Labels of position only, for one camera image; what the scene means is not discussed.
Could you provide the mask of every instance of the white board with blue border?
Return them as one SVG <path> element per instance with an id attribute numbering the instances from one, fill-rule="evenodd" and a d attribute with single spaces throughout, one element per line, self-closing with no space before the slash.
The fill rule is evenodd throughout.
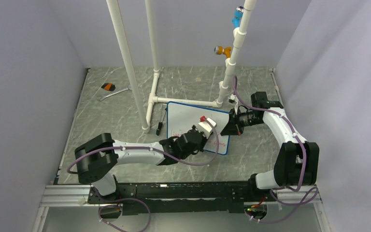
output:
<path id="1" fill-rule="evenodd" d="M 200 122 L 200 117 L 206 116 L 217 123 L 216 130 L 218 134 L 220 147 L 218 154 L 225 155 L 228 152 L 229 136 L 221 136 L 220 132 L 228 123 L 228 112 L 216 109 L 204 108 L 201 106 L 188 105 L 179 102 L 169 102 L 167 104 L 167 138 L 180 136 L 191 129 L 193 125 Z M 210 136 L 204 147 L 205 151 L 215 152 L 215 136 Z"/>

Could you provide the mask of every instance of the wrench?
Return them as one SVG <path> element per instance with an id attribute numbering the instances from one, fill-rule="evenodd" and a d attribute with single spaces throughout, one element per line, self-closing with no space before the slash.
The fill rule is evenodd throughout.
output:
<path id="1" fill-rule="evenodd" d="M 111 92 L 111 93 L 108 93 L 108 94 L 100 94 L 100 95 L 98 96 L 97 100 L 101 102 L 102 100 L 104 100 L 104 99 L 106 99 L 106 98 L 108 98 L 108 97 L 111 97 L 111 96 L 113 96 L 113 95 L 115 95 L 115 94 L 118 94 L 118 93 L 124 92 L 124 91 L 126 91 L 126 90 L 131 90 L 131 85 L 127 86 L 127 88 L 124 88 L 124 89 L 121 89 L 121 90 L 115 90 L 115 91 L 113 91 L 113 92 Z"/>

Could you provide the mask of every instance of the gray marble surface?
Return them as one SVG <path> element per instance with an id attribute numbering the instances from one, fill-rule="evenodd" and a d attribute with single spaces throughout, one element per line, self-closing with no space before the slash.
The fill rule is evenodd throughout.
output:
<path id="1" fill-rule="evenodd" d="M 144 110 L 153 81 L 153 68 L 135 68 L 137 82 L 142 93 Z M 157 95 L 167 98 L 213 101 L 218 97 L 218 82 L 223 80 L 225 67 L 167 67 L 162 68 Z M 266 91 L 270 100 L 278 100 L 267 67 L 236 67 L 238 90 L 242 98 L 250 102 L 250 95 Z M 74 149 L 100 133 L 109 132 L 113 139 L 131 143 L 150 143 L 166 138 L 166 130 L 160 136 L 156 128 L 163 105 L 154 106 L 149 133 L 143 133 L 131 91 L 119 93 L 102 102 L 97 95 L 107 93 L 100 86 L 111 82 L 117 89 L 128 85 L 125 68 L 92 68 L 87 75 L 86 87 L 78 108 L 67 152 L 63 161 L 59 184 L 77 184 L 77 175 L 68 174 L 67 166 L 75 159 Z M 232 104 L 225 102 L 222 110 Z M 178 181 L 230 181 L 247 180 L 253 173 L 271 170 L 279 146 L 266 125 L 245 129 L 242 136 L 232 136 L 228 153 L 217 157 L 210 165 L 187 166 L 181 163 L 170 166 L 126 164 L 115 166 L 111 172 L 119 182 L 178 182 Z M 213 153 L 198 153 L 188 161 L 204 162 Z"/>

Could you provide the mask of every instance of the blue valve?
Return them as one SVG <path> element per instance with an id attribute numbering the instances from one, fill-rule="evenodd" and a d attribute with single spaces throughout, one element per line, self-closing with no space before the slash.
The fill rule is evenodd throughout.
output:
<path id="1" fill-rule="evenodd" d="M 234 28 L 237 28 L 240 26 L 243 13 L 244 13 L 244 7 L 238 6 L 237 8 L 235 8 L 234 17 L 231 20 L 231 22 L 234 24 Z"/>

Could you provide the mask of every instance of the gray wall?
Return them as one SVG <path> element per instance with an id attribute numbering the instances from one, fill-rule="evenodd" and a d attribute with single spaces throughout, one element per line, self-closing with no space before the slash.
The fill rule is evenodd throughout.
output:
<path id="1" fill-rule="evenodd" d="M 84 73 L 46 0 L 0 0 L 0 232 L 31 230 Z"/>
<path id="2" fill-rule="evenodd" d="M 333 231 L 371 231 L 371 0 L 313 0 L 277 66 Z"/>
<path id="3" fill-rule="evenodd" d="M 49 0 L 86 67 L 124 66 L 105 0 Z M 311 0 L 258 0 L 238 65 L 272 66 Z M 144 0 L 120 0 L 134 65 L 153 66 Z M 219 66 L 216 45 L 232 46 L 234 9 L 243 0 L 153 0 L 163 66 Z"/>

